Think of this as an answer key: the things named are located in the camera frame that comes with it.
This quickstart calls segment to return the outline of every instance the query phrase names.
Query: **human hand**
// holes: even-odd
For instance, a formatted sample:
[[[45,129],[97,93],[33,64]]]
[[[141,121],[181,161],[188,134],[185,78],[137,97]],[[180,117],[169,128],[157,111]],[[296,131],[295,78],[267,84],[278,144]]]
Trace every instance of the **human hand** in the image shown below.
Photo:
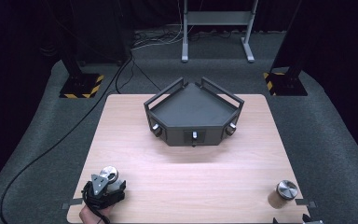
[[[112,210],[112,208],[114,206],[115,205],[113,204],[113,205],[110,205],[109,207],[106,207],[106,208],[98,210],[98,211],[101,213],[101,215],[103,215],[105,217],[109,217],[110,210]],[[91,210],[86,205],[84,205],[84,207],[81,209],[79,216],[84,224],[97,224],[97,223],[103,224],[103,221],[101,220],[101,218],[97,217],[95,214],[93,214],[91,212]]]

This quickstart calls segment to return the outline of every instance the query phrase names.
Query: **gray floor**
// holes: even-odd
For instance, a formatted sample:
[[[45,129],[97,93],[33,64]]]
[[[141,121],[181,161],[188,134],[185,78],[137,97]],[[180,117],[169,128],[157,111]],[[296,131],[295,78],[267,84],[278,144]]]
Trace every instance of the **gray floor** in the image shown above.
[[[181,43],[133,51],[136,63],[160,89],[179,77],[189,82],[207,77],[234,93],[266,96],[303,196],[315,201],[311,217],[324,223],[358,223],[358,146],[323,88],[300,75],[309,96],[270,96],[263,73],[271,67],[284,34],[253,34],[255,63],[247,63],[240,35],[202,38],[189,44],[189,62],[181,63]],[[131,76],[130,63],[120,76]],[[96,126],[103,110],[102,96],[118,67],[90,64],[85,72],[105,75],[93,99],[61,99],[67,79],[61,62],[52,70],[45,95],[27,133],[0,174],[0,198],[8,182],[24,166],[69,132],[103,97],[95,109],[60,144],[31,165],[13,183],[4,200],[8,223],[66,223],[67,203],[73,196]],[[134,77],[122,93],[157,93],[134,67]]]

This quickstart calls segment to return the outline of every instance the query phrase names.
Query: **wooden board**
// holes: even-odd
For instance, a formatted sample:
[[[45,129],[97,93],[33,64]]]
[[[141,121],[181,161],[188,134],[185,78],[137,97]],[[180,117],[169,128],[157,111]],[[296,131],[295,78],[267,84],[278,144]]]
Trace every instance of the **wooden board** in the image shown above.
[[[169,147],[149,131],[144,102],[152,95],[110,95],[74,198],[111,165],[127,180],[113,223],[302,223],[306,206],[274,209],[267,200],[280,181],[297,182],[265,97],[238,96],[237,131],[219,146]],[[70,207],[70,223],[81,222],[83,206]]]

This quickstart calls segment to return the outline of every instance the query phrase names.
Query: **black panel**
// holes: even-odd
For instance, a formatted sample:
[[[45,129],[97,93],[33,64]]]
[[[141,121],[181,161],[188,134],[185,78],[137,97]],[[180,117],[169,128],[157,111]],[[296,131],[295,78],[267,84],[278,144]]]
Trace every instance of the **black panel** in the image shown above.
[[[50,75],[51,64],[39,51],[45,30],[38,3],[0,1],[0,171],[28,128]]]
[[[272,68],[324,87],[358,144],[358,1],[303,0]]]
[[[72,1],[76,59],[83,63],[123,63],[133,40],[130,3],[125,0]]]

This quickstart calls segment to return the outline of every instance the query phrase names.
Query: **black tripod device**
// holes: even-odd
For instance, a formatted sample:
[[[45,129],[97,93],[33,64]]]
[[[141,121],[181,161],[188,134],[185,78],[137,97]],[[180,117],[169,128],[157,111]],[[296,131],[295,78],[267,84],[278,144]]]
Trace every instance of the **black tripod device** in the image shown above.
[[[105,224],[109,224],[110,220],[98,210],[107,208],[125,198],[126,181],[117,180],[117,178],[118,171],[115,167],[105,167],[101,170],[100,175],[92,175],[92,181],[87,182],[82,190],[82,198],[86,206]]]

